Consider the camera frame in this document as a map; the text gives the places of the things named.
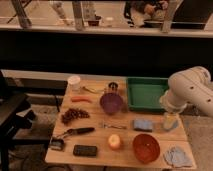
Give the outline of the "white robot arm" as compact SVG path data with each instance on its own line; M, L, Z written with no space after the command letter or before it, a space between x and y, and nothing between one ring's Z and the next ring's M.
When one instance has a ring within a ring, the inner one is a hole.
M213 117L213 90L210 72L201 66L176 72L168 78L168 90L160 97L160 105L168 113L182 113L188 103Z

